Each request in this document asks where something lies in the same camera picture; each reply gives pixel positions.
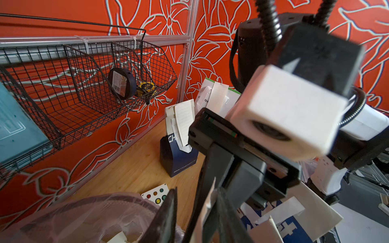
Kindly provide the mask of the pink trash bag liner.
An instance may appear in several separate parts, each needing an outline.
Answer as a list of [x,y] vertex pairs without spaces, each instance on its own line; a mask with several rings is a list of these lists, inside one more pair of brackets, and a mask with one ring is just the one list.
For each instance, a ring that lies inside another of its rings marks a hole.
[[117,192],[63,202],[1,232],[2,243],[107,243],[119,233],[137,242],[159,206],[137,193]]

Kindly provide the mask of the small navy paper bag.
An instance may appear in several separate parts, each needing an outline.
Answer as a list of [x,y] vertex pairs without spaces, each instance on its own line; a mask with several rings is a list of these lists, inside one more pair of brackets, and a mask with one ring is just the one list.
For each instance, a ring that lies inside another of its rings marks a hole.
[[165,108],[167,135],[160,140],[160,162],[170,177],[196,164],[199,152],[188,143],[194,106],[191,99]]

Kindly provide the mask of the white button box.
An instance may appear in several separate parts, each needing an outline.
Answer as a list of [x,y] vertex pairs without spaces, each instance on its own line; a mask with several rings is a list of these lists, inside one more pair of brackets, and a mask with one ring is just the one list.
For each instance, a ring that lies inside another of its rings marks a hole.
[[157,187],[155,187],[147,192],[142,193],[141,197],[143,199],[147,199],[147,200],[153,202],[157,206],[160,206],[164,202],[164,200],[166,199],[168,193],[169,193],[169,188],[168,188],[167,184],[164,183],[164,184],[157,186]]

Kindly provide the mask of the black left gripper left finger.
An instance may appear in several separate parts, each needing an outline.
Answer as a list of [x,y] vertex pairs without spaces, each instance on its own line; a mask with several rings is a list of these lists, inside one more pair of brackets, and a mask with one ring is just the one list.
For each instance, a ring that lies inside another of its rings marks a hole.
[[177,189],[171,189],[139,243],[174,243],[177,219]]

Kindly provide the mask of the black round tape measure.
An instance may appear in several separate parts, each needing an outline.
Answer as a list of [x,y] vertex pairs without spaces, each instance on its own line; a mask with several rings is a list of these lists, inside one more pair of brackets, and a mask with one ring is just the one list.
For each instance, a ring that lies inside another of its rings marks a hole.
[[108,75],[108,82],[121,100],[126,100],[136,94],[136,80],[130,70],[114,67]]

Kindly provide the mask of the green and white tote bag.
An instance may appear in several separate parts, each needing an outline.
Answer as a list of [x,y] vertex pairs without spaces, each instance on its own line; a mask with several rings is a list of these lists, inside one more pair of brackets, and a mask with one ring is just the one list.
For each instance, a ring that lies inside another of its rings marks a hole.
[[240,96],[240,92],[228,85],[205,78],[195,99],[195,114],[202,108],[207,108],[225,118]]

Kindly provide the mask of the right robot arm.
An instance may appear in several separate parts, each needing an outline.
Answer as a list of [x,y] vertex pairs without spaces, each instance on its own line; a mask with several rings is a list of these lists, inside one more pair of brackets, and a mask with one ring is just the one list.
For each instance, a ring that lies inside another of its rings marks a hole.
[[364,48],[328,33],[335,1],[315,15],[279,15],[274,1],[257,1],[258,18],[239,25],[230,78],[240,98],[225,117],[207,106],[188,131],[205,155],[183,241],[249,241],[233,211],[242,203],[264,208],[300,183],[300,161],[323,157],[308,185],[329,204],[346,171],[378,155],[388,126],[368,134],[379,113],[368,113],[354,86]]

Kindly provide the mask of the light blue tag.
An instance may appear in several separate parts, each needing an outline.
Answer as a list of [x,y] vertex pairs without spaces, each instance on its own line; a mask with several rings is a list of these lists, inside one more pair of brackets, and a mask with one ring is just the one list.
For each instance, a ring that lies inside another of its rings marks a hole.
[[24,112],[13,95],[1,85],[1,165],[49,142]]

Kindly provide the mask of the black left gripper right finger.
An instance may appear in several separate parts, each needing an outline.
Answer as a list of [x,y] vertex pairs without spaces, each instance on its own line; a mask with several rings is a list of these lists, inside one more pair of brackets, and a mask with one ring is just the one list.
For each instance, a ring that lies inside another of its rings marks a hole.
[[216,209],[221,243],[253,243],[224,188],[217,190]]

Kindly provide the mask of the white and navy bag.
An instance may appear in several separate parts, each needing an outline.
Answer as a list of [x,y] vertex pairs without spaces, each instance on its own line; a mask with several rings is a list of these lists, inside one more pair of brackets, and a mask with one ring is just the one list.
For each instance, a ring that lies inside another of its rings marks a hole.
[[304,183],[264,210],[243,203],[238,215],[255,243],[314,243],[343,220]]

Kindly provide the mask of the yellow tape roll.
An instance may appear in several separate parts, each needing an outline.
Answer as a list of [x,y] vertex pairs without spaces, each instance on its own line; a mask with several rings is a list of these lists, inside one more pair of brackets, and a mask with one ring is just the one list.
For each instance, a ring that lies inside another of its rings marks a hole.
[[145,98],[151,98],[157,94],[157,86],[153,82],[141,81],[137,86],[136,96]]

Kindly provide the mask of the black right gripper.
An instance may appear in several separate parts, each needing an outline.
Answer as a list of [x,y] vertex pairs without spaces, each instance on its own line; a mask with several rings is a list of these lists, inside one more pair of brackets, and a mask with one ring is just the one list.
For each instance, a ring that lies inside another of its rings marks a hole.
[[183,242],[193,236],[211,188],[224,188],[234,209],[242,203],[263,208],[300,183],[301,167],[241,134],[230,122],[202,108],[189,128],[189,144],[205,155]]

